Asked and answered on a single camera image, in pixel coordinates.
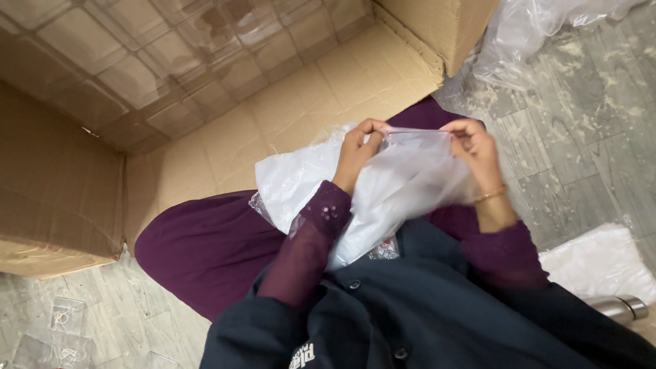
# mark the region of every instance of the black jacket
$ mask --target black jacket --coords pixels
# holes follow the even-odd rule
[[[656,368],[654,346],[559,285],[492,288],[432,225],[397,236],[401,258],[326,275],[305,313],[253,297],[259,278],[210,327],[201,368]]]

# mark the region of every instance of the bracelet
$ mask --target bracelet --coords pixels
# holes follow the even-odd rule
[[[489,194],[484,194],[484,195],[475,197],[473,203],[478,204],[479,202],[485,201],[489,198],[494,198],[494,197],[497,197],[497,196],[501,196],[501,195],[505,194],[506,192],[508,192],[508,185],[504,184],[498,190],[492,191]]]

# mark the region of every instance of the person's left hand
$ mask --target person's left hand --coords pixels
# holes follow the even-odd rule
[[[347,194],[353,195],[360,170],[378,152],[389,126],[384,121],[369,118],[346,134],[332,182]],[[366,135],[370,136],[365,144]]]

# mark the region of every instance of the white plastic bag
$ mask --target white plastic bag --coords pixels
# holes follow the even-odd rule
[[[501,0],[487,25],[474,76],[493,85],[528,90],[535,79],[526,59],[563,24],[595,24],[606,17],[618,20],[645,0]]]
[[[342,141],[353,127],[343,125],[321,144],[255,164],[262,203],[276,228],[288,234],[292,220],[321,182],[333,178]],[[449,133],[443,131],[394,129],[387,134],[380,152],[360,172],[353,217],[330,254],[328,270],[365,255],[407,219],[473,198],[476,184],[450,147]]]
[[[628,228],[604,224],[540,253],[549,280],[579,296],[635,296],[656,303],[656,280]]]

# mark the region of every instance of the gray marble floor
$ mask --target gray marble floor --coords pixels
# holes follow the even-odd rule
[[[492,87],[475,56],[433,97],[485,122],[513,203],[540,250],[604,222],[629,226],[656,272],[656,7],[563,29],[527,63],[537,85]]]
[[[594,32],[561,31],[529,60],[532,91],[476,81],[470,62],[434,93],[496,136],[514,205],[541,250],[619,221],[656,272],[655,19],[656,6],[645,6]],[[49,338],[56,296],[86,301],[97,368],[131,368],[148,351],[199,365],[209,322],[134,259],[46,281],[0,273],[0,361],[22,334]]]

